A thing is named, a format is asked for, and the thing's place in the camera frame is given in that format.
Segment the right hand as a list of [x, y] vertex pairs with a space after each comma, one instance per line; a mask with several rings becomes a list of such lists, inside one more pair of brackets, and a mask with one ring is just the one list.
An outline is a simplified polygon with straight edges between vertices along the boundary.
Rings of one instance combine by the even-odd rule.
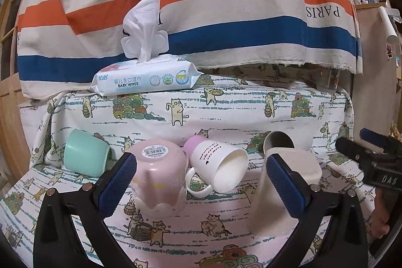
[[388, 221], [390, 219], [390, 207], [392, 201], [389, 194], [381, 188], [375, 189], [374, 210], [371, 213], [371, 233], [381, 239], [390, 231]]

